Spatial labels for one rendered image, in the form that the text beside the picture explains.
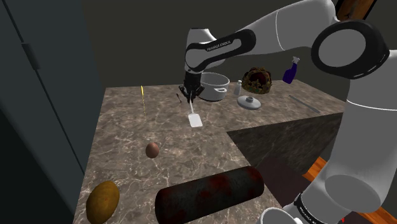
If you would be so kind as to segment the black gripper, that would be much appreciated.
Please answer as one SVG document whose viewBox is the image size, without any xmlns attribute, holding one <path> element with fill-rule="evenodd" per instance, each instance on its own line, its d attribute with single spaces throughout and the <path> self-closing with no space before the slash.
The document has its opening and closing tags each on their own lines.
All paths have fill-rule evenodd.
<svg viewBox="0 0 397 224">
<path fill-rule="evenodd" d="M 205 89 L 205 87 L 203 87 L 200 83 L 201 75 L 201 73 L 191 73 L 189 71 L 185 72 L 185 85 L 180 85 L 179 89 L 186 98 L 187 102 L 190 102 L 189 91 L 191 91 L 191 103 L 193 103 L 193 100 L 198 97 Z"/>
</svg>

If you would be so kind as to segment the white spatula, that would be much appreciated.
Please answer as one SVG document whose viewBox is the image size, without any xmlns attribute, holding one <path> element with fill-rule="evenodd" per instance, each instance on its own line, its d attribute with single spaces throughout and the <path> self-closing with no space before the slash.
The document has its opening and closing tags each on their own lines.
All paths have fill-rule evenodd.
<svg viewBox="0 0 397 224">
<path fill-rule="evenodd" d="M 188 115 L 188 120 L 189 120 L 190 126 L 192 128 L 202 127 L 203 126 L 202 120 L 201 120 L 199 114 L 194 112 L 193 104 L 191 101 L 189 102 L 189 105 L 190 105 L 190 109 L 191 109 L 191 113 Z"/>
</svg>

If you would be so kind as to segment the white cooking pot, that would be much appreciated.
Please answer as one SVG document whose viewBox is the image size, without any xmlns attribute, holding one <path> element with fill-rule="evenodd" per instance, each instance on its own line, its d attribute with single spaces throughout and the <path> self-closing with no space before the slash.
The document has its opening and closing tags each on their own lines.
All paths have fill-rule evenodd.
<svg viewBox="0 0 397 224">
<path fill-rule="evenodd" d="M 200 82 L 204 90 L 199 97 L 210 102 L 223 100 L 226 97 L 230 84 L 229 78 L 222 74 L 212 72 L 202 73 Z"/>
</svg>

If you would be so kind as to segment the grey pot lid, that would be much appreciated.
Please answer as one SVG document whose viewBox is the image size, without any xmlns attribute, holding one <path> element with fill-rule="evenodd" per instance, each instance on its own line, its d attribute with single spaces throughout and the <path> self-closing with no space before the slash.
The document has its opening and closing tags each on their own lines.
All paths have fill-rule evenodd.
<svg viewBox="0 0 397 224">
<path fill-rule="evenodd" d="M 257 110 L 261 107 L 261 102 L 251 96 L 240 96 L 237 98 L 237 104 L 248 110 Z"/>
</svg>

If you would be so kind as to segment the brown and red crown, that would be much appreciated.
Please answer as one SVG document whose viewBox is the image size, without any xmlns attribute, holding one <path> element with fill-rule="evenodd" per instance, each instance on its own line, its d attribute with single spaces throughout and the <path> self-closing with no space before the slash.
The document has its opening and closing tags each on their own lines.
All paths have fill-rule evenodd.
<svg viewBox="0 0 397 224">
<path fill-rule="evenodd" d="M 242 88 L 253 94 L 267 94 L 271 86 L 271 73 L 264 67 L 252 67 L 242 78 Z"/>
</svg>

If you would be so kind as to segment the brown egg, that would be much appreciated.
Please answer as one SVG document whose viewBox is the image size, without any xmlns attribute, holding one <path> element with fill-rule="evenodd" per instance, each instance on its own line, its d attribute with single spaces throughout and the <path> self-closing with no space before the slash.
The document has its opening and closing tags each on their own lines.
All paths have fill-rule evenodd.
<svg viewBox="0 0 397 224">
<path fill-rule="evenodd" d="M 145 153 L 148 158 L 156 158 L 160 152 L 160 148 L 156 143 L 149 143 L 146 146 Z"/>
</svg>

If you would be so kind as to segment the blue spray bottle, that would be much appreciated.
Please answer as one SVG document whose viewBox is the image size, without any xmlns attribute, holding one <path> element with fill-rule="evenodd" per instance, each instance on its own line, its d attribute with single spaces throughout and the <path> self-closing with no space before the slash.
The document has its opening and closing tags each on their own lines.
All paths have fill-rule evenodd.
<svg viewBox="0 0 397 224">
<path fill-rule="evenodd" d="M 299 61 L 300 59 L 298 57 L 293 57 L 292 66 L 284 72 L 284 75 L 282 77 L 282 80 L 285 83 L 291 84 L 294 80 L 297 70 L 297 64 Z"/>
</svg>

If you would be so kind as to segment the dark red-spotted cylinder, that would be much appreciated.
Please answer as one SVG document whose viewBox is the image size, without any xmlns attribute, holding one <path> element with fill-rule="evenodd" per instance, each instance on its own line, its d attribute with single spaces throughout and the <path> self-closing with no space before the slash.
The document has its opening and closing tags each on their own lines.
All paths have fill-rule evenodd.
<svg viewBox="0 0 397 224">
<path fill-rule="evenodd" d="M 155 214 L 159 224 L 185 224 L 257 198 L 265 184 L 258 170 L 240 167 L 158 191 Z"/>
</svg>

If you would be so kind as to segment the long grey bar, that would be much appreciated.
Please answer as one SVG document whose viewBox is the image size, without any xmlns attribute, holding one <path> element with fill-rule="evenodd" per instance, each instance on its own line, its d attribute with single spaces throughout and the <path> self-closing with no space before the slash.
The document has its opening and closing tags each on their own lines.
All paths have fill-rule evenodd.
<svg viewBox="0 0 397 224">
<path fill-rule="evenodd" d="M 308 107 L 308 108 L 309 108 L 310 110 L 312 110 L 313 112 L 319 113 L 319 114 L 320 114 L 320 111 L 319 111 L 318 109 L 316 109 L 316 108 L 314 108 L 314 107 L 312 107 L 312 106 L 310 106 L 310 105 L 304 103 L 304 102 L 301 101 L 300 99 L 297 99 L 296 97 L 294 97 L 294 96 L 292 96 L 292 95 L 289 95 L 289 97 L 292 98 L 294 101 L 296 101 L 296 102 L 298 102 L 298 103 L 300 103 L 300 104 L 302 104 L 302 105 Z"/>
</svg>

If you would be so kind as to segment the yellow-brown potato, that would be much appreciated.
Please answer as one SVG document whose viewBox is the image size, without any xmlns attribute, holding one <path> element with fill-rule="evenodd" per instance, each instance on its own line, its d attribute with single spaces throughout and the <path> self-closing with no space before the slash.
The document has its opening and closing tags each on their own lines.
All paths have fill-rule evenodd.
<svg viewBox="0 0 397 224">
<path fill-rule="evenodd" d="M 113 215 L 120 199 L 118 187 L 112 181 L 97 185 L 86 201 L 87 219 L 91 224 L 104 224 Z"/>
</svg>

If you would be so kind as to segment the dark grey door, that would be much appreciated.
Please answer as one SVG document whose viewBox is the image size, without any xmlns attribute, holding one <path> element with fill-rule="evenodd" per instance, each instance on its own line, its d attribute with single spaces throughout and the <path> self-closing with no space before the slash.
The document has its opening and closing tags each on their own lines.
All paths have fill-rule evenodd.
<svg viewBox="0 0 397 224">
<path fill-rule="evenodd" d="M 0 224 L 73 224 L 103 96 L 81 0 L 0 0 Z"/>
</svg>

